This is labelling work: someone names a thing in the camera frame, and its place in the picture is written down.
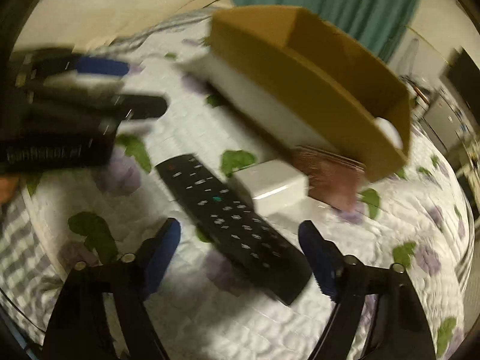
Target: white box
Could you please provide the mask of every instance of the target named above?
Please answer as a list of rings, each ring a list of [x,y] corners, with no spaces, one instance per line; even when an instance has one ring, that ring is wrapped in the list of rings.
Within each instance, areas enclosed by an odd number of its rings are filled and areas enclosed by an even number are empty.
[[[308,194],[307,176],[281,160],[239,170],[229,185],[261,216],[278,212]]]

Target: tv remote control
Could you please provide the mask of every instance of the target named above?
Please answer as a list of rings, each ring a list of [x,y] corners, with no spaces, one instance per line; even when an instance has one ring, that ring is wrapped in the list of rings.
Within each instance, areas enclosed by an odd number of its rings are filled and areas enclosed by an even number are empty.
[[[311,276],[303,253],[192,154],[156,166],[178,203],[256,286],[289,305]]]

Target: bedspread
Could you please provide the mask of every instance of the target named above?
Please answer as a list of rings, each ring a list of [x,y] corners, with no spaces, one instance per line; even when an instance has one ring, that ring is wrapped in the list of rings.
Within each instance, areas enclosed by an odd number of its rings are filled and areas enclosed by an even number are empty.
[[[312,279],[288,307],[242,281],[205,242],[153,168],[193,152],[224,179],[227,169],[275,158],[217,95],[182,71],[183,63],[208,52],[208,19],[201,15],[110,49],[141,63],[141,72],[126,77],[126,90],[165,93],[169,110],[157,121],[122,123],[104,168],[51,171],[27,180],[22,191],[27,211],[63,277],[79,259],[107,263],[135,252],[165,218],[177,218],[180,244],[158,292],[145,302],[171,358],[305,359],[333,309],[330,299]],[[354,212],[306,199],[267,220],[297,247],[298,224],[310,219],[324,238],[364,264],[404,264],[438,357],[447,358],[463,338],[462,290],[473,231],[454,172],[418,127],[412,133],[409,164],[366,186]],[[360,354],[372,307],[368,298],[351,359]]]

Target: checkered fabric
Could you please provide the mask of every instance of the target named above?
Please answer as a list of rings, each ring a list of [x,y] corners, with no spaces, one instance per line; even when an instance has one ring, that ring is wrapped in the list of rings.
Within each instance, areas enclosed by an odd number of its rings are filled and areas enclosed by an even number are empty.
[[[21,193],[2,211],[0,305],[41,345],[62,281],[32,228]]]

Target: brown wallet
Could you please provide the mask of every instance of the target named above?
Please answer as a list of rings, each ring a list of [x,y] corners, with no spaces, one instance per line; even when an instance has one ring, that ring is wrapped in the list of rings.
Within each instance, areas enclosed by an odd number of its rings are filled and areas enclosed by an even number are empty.
[[[352,211],[361,185],[363,163],[310,146],[298,146],[293,166],[309,178],[309,196],[339,210]]]

